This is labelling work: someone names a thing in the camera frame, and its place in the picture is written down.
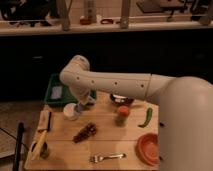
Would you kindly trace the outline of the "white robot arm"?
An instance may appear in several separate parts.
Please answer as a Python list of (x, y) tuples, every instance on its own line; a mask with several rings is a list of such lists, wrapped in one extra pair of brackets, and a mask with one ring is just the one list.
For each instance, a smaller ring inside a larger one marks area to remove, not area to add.
[(85, 104), (91, 90), (158, 106), (159, 171), (213, 171), (213, 84), (195, 77), (92, 72), (76, 55), (60, 80)]

